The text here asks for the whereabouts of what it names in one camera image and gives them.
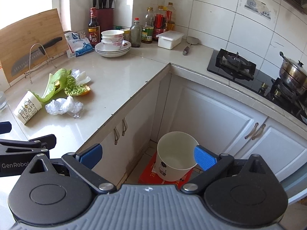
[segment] white cabinet door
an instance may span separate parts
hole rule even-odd
[[[122,136],[122,121],[116,126],[120,137],[114,144],[114,132],[101,142],[102,159],[93,171],[117,185],[134,158],[148,145],[154,120],[158,87],[152,89],[125,117],[128,128]]]
[[[263,133],[250,139],[234,157],[248,159],[251,154],[259,154],[282,181],[307,162],[307,141],[271,118],[265,125]]]
[[[210,88],[173,75],[158,139],[183,131],[216,154],[235,155],[267,116]]]

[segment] white storage box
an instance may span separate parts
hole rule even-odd
[[[157,35],[159,37],[158,47],[163,47],[166,49],[172,49],[177,46],[181,40],[184,33],[176,32],[176,31],[167,31]]]

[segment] countertop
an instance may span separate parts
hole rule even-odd
[[[291,114],[260,95],[208,72],[207,66],[213,49],[202,45],[191,46],[189,55],[183,56],[182,51],[186,46],[185,41],[172,50],[160,48],[155,42],[142,44],[140,48],[132,48],[128,54],[118,58],[104,58],[95,52],[71,59],[63,55],[53,60],[57,69],[48,65],[33,74],[33,84],[27,77],[5,92],[9,106],[0,116],[1,121],[11,122],[12,131],[1,135],[1,138],[26,141],[54,134],[57,145],[50,151],[50,158],[60,158],[67,152],[76,152],[97,130],[105,127],[138,92],[153,83],[159,74],[171,72],[228,95],[307,139],[307,126]],[[75,97],[84,103],[84,115],[79,119],[65,114],[52,116],[43,106],[26,125],[23,125],[12,112],[27,90],[42,95],[49,73],[55,73],[59,68],[80,69],[86,71],[92,79],[89,83],[91,92],[86,96]],[[61,91],[53,99],[59,97],[66,97],[65,93]],[[7,195],[17,179],[18,176],[1,178],[0,210],[1,207],[7,209]]]

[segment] wooden cutting board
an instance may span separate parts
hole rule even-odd
[[[30,48],[35,43],[41,43],[43,45],[59,36],[62,37],[62,40],[46,49],[50,58],[68,49],[56,8],[24,18],[1,29],[0,64],[2,65],[7,81],[10,83],[29,70],[29,66],[27,66],[23,70],[20,70],[19,73],[13,76],[11,75],[14,63],[23,56],[29,55]],[[32,48],[32,51],[38,47],[39,45],[36,45]],[[47,59],[47,55],[41,56],[33,63],[31,62],[31,68]]]

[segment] paper cup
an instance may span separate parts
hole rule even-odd
[[[194,148],[198,142],[189,134],[174,131],[165,134],[158,142],[156,171],[160,178],[174,182],[196,166]]]
[[[23,124],[26,124],[26,122],[28,122],[41,108],[42,106],[38,99],[33,93],[27,91],[27,94],[22,98],[14,110],[14,114]]]

